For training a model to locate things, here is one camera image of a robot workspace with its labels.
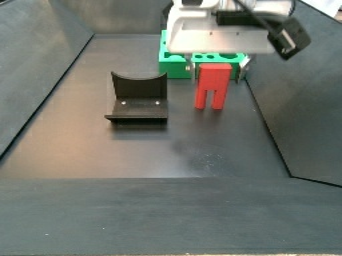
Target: gray floor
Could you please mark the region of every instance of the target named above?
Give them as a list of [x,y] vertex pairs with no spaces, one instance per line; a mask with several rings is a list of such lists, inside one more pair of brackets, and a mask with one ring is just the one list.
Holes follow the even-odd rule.
[[0,164],[0,178],[287,177],[244,82],[226,108],[194,108],[190,80],[170,80],[164,130],[115,130],[110,72],[158,72],[159,36],[98,36]]

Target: black holder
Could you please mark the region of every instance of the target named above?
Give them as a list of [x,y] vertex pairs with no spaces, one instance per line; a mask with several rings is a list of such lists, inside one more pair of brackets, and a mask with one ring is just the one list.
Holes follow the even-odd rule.
[[114,72],[112,83],[116,101],[111,115],[104,117],[114,123],[166,123],[167,74],[147,79],[119,76]]

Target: hole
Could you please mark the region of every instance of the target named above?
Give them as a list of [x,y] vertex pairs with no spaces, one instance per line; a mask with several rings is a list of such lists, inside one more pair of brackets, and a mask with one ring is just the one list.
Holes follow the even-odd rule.
[[235,59],[238,54],[219,54],[219,56],[226,59]]
[[164,53],[164,58],[170,58],[170,57],[180,57],[184,58],[184,54],[171,54],[170,52]]

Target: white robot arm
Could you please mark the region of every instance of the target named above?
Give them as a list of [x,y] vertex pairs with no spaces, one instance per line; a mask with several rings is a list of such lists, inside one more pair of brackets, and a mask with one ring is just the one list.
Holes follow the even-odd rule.
[[[287,18],[291,9],[291,1],[289,0],[240,0],[239,2],[255,14],[267,13],[274,17],[282,17],[283,20]],[[218,13],[226,12],[230,15],[231,13],[239,15],[246,11],[243,10],[244,7],[236,0],[174,0],[167,22],[167,48],[170,52],[183,54],[194,52],[265,54],[277,50],[285,59],[290,58],[294,55],[293,52],[297,53],[303,48],[303,45],[299,47],[301,49],[298,48],[297,38],[293,38],[293,34],[297,36],[297,31],[291,33],[291,29],[298,25],[301,27],[301,24],[294,22],[287,24],[287,28],[281,28],[281,31],[271,29],[271,32],[258,24],[258,20],[254,20],[254,23],[259,26],[248,25],[248,22],[243,24],[219,24]],[[252,20],[255,19],[252,16],[244,12],[244,18]],[[306,36],[306,47],[310,38],[302,27],[298,31],[305,34],[301,36]]]

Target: black surface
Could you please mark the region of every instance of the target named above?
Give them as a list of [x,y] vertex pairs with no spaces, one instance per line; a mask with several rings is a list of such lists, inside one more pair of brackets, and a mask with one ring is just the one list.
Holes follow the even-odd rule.
[[199,111],[190,80],[168,80],[166,129],[118,130],[103,118],[111,71],[152,77],[158,51],[159,36],[91,41],[0,163],[0,178],[287,177],[244,82],[230,83],[223,111]]
[[248,83],[293,176],[342,185],[342,26],[298,3],[311,45],[259,56]]
[[3,180],[1,254],[341,254],[341,198],[297,179]]

